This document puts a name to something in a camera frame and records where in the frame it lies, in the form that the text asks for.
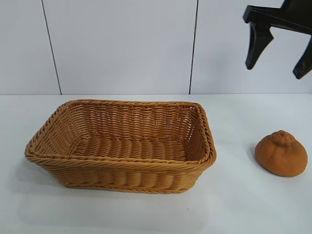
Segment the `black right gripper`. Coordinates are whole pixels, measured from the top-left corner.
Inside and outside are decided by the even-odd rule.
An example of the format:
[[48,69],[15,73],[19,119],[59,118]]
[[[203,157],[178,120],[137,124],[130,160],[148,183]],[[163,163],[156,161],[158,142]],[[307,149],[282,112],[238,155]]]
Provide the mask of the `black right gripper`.
[[[250,26],[250,42],[245,61],[248,70],[253,69],[260,55],[274,39],[272,27],[312,34],[312,2],[310,0],[285,0],[281,7],[247,5],[243,20]],[[296,79],[302,79],[312,70],[312,38],[294,67]]]

